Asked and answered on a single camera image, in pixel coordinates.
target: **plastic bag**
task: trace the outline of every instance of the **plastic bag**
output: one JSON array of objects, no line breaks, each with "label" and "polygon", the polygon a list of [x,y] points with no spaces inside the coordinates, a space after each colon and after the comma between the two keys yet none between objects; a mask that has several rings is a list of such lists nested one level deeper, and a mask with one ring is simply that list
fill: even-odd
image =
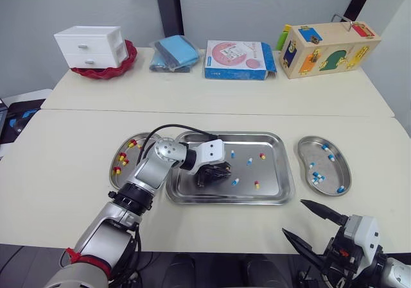
[{"label": "plastic bag", "polygon": [[164,62],[164,59],[160,55],[160,53],[155,52],[152,61],[150,62],[150,70],[153,72],[183,72],[188,73],[190,72],[191,67],[186,65],[181,68],[174,69],[171,71]]},{"label": "plastic bag", "polygon": [[190,67],[200,59],[200,50],[185,36],[171,36],[152,42],[150,46],[160,54],[165,66],[173,72],[181,67]]}]

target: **small drawer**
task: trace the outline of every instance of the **small drawer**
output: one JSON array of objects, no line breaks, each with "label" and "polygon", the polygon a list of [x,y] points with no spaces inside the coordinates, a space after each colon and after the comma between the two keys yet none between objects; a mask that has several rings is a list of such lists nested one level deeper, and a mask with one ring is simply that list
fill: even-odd
[{"label": "small drawer", "polygon": [[116,60],[112,55],[104,54],[64,54],[66,62],[70,68],[91,68],[105,69],[108,67],[117,68]]},{"label": "small drawer", "polygon": [[60,37],[55,36],[63,54],[112,54],[105,37]]}]

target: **stainless steel tray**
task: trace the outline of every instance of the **stainless steel tray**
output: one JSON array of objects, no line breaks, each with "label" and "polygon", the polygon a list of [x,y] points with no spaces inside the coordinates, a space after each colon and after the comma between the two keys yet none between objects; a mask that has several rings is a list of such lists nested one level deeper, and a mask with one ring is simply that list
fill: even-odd
[{"label": "stainless steel tray", "polygon": [[[267,132],[212,132],[224,141],[226,161],[231,164],[228,179],[199,187],[195,176],[174,170],[167,181],[167,194],[176,203],[232,203],[282,205],[294,195],[294,184],[287,154],[281,139]],[[176,140],[190,147],[206,141],[192,131]],[[237,185],[233,180],[239,179]]]},{"label": "stainless steel tray", "polygon": [[[110,183],[116,189],[120,189],[125,184],[125,181],[128,178],[128,176],[136,168],[137,159],[140,154],[140,149],[138,148],[138,146],[142,146],[144,144],[145,138],[147,137],[148,134],[149,133],[135,134],[129,137],[126,141],[124,141],[124,143],[121,144],[120,148],[118,148],[111,162],[110,171],[109,171]],[[130,143],[132,139],[134,139],[137,142],[137,145],[130,148],[128,144]],[[147,143],[147,147],[152,142],[155,142],[156,140],[159,140],[159,139],[160,139],[160,136],[158,136],[157,134],[153,134],[153,136],[151,136],[150,140]],[[123,165],[123,161],[119,159],[120,153],[126,154],[126,159],[128,160],[128,164]],[[115,167],[121,168],[120,174],[114,173],[113,169]]]},{"label": "stainless steel tray", "polygon": [[[348,192],[351,188],[351,173],[341,151],[332,142],[318,136],[307,136],[299,141],[297,149],[305,179],[311,188],[327,196],[341,196]],[[328,158],[330,155],[334,156],[334,162]],[[314,172],[324,176],[324,181],[314,184]],[[337,189],[341,186],[344,186],[344,191],[338,193]]]}]

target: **silver robot arm segment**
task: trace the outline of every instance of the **silver robot arm segment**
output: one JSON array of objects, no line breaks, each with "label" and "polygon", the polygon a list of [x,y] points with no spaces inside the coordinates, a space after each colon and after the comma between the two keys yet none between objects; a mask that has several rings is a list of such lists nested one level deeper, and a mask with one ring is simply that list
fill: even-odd
[{"label": "silver robot arm segment", "polygon": [[136,249],[130,232],[138,229],[141,216],[173,168],[195,174],[206,164],[224,162],[222,140],[212,140],[189,149],[170,138],[158,140],[147,158],[134,169],[118,192],[84,231],[73,250],[67,249],[71,264],[62,268],[45,288],[102,288],[127,267]]}]

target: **rectangular metal tray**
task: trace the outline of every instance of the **rectangular metal tray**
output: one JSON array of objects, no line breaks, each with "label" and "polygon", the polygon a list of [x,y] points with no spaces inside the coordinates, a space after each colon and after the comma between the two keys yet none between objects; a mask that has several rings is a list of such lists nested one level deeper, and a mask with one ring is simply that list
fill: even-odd
[{"label": "rectangular metal tray", "polygon": [[[166,184],[167,195],[176,203],[230,203],[282,205],[294,195],[294,184],[282,140],[268,132],[212,132],[224,141],[225,158],[232,175],[212,185],[199,187],[196,176],[175,169]],[[206,136],[184,132],[176,141],[191,148],[206,141]],[[232,181],[239,179],[237,185]]]}]

